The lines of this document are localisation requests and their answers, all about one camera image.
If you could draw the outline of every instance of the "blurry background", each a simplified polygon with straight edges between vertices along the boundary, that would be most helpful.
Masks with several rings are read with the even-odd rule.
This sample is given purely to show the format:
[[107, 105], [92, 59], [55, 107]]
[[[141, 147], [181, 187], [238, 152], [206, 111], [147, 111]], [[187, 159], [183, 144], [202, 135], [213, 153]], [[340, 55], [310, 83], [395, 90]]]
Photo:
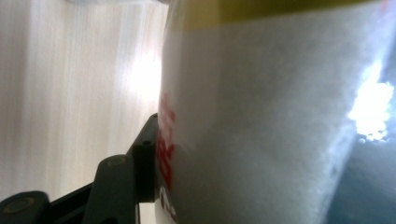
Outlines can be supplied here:
[[53, 201], [126, 153], [157, 111], [166, 13], [0, 0], [0, 201], [35, 189]]

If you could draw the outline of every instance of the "printed label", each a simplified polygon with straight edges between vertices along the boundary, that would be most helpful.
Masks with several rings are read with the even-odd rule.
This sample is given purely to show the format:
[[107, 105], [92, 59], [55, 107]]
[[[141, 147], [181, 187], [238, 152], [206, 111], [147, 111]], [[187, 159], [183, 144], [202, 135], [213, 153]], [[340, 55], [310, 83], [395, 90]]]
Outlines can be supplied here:
[[157, 160], [161, 175], [169, 190], [172, 189], [172, 167], [170, 161], [175, 150], [172, 139], [175, 119], [175, 112], [170, 108], [167, 96], [165, 95], [160, 101]]

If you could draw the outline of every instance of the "white container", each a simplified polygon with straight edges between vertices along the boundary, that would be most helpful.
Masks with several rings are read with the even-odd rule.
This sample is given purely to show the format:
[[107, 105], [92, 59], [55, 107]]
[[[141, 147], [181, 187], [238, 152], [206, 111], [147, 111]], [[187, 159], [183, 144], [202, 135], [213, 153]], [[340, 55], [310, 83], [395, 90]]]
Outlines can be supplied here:
[[356, 133], [347, 115], [396, 23], [395, 1], [344, 2], [171, 2], [159, 223], [322, 221]]

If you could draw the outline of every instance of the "black mount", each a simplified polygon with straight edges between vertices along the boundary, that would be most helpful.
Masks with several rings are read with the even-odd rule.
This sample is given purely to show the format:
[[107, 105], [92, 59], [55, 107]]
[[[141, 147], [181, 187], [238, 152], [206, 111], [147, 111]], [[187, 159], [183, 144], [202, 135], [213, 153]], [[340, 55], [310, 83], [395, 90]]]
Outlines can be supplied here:
[[41, 191], [11, 196], [0, 202], [0, 223], [140, 223], [139, 203], [154, 202], [157, 119], [148, 119], [126, 155], [101, 161], [93, 183], [52, 203]]

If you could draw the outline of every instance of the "yellow lid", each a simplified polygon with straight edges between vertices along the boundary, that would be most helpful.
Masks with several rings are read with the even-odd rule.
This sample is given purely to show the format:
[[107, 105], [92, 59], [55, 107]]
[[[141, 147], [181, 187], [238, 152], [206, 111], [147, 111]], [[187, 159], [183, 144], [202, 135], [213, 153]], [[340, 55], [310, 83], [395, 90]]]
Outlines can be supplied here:
[[373, 0], [172, 0], [168, 28], [195, 30], [279, 14], [343, 7], [369, 1]]

